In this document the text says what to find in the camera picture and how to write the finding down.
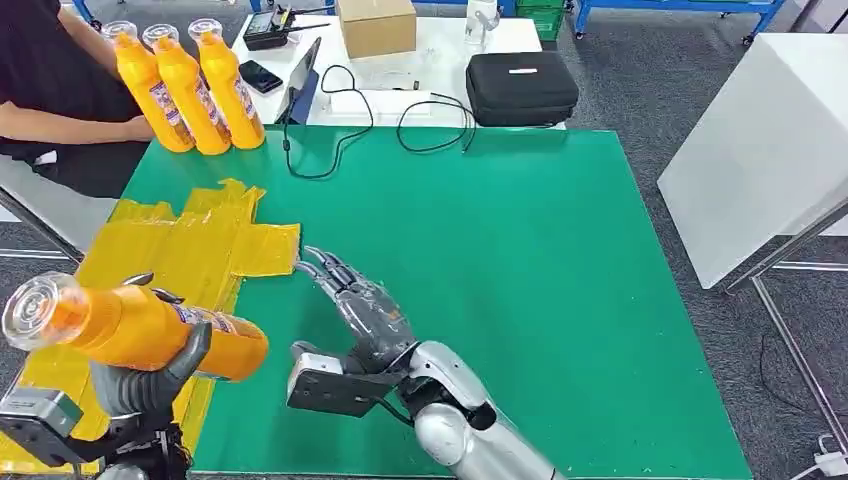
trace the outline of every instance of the cardboard box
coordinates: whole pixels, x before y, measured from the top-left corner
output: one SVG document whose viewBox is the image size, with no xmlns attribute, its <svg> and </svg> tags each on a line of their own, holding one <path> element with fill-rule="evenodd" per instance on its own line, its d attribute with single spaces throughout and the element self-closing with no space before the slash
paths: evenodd
<svg viewBox="0 0 848 480">
<path fill-rule="evenodd" d="M 410 0 L 336 0 L 350 58 L 415 50 L 415 7 Z"/>
</svg>

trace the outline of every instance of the green crate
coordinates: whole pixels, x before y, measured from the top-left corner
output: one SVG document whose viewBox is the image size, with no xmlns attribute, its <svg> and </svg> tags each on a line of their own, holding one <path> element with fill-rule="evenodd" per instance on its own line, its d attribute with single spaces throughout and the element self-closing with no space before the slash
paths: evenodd
<svg viewBox="0 0 848 480">
<path fill-rule="evenodd" d="M 521 7 L 547 7 L 547 8 L 563 8 L 565 2 L 563 0 L 517 0 L 515 4 L 518 8 Z"/>
<path fill-rule="evenodd" d="M 530 18 L 536 24 L 536 33 L 539 40 L 553 41 L 559 36 L 559 27 L 562 25 L 562 8 L 545 7 L 518 7 L 516 15 Z"/>
</svg>

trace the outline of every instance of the black case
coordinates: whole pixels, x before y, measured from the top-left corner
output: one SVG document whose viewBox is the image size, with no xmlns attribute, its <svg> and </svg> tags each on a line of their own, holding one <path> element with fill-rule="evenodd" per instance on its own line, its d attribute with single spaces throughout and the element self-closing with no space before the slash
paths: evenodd
<svg viewBox="0 0 848 480">
<path fill-rule="evenodd" d="M 465 87 L 484 127 L 556 124 L 571 117 L 579 90 L 556 52 L 474 55 Z"/>
</svg>

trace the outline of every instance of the green table mat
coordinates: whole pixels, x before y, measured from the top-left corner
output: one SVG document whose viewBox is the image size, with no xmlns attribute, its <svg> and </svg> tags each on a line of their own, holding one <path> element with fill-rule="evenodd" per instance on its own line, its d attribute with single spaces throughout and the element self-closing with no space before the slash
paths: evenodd
<svg viewBox="0 0 848 480">
<path fill-rule="evenodd" d="M 292 163 L 325 170 L 355 130 L 291 127 Z M 423 146 L 456 131 L 404 133 Z M 325 181 L 292 177 L 281 137 L 219 157 L 154 144 L 125 197 L 178 211 L 223 178 L 266 189 L 257 223 L 300 222 L 305 244 L 383 283 L 569 477 L 751 477 L 614 133 L 481 129 L 466 154 L 412 155 L 375 128 Z M 285 406 L 294 340 L 353 343 L 305 275 L 246 280 L 236 314 L 271 350 L 251 378 L 216 386 L 195 470 L 449 474 L 379 408 Z"/>
</svg>

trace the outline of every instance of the device on desk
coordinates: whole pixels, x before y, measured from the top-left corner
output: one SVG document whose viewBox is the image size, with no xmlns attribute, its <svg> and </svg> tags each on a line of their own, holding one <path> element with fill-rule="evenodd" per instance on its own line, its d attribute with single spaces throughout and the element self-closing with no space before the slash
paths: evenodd
<svg viewBox="0 0 848 480">
<path fill-rule="evenodd" d="M 322 23 L 320 25 L 293 27 L 296 15 L 320 12 L 330 8 L 333 8 L 333 6 L 292 10 L 291 7 L 284 8 L 281 5 L 275 5 L 270 12 L 257 13 L 250 19 L 250 23 L 247 25 L 244 35 L 242 35 L 244 44 L 251 52 L 282 47 L 289 43 L 289 33 L 330 25 L 329 23 Z"/>
<path fill-rule="evenodd" d="M 294 120 L 296 123 L 305 124 L 309 118 L 309 109 L 312 99 L 315 97 L 315 89 L 318 86 L 318 73 L 315 72 L 315 59 L 318 58 L 318 49 L 321 48 L 321 37 L 315 39 L 303 58 L 297 63 L 289 77 L 286 85 L 288 95 L 286 99 L 291 102 L 286 110 L 290 110 L 287 121 Z"/>
<path fill-rule="evenodd" d="M 253 60 L 239 65 L 239 73 L 248 85 L 259 93 L 268 93 L 283 84 L 283 79 Z"/>
</svg>

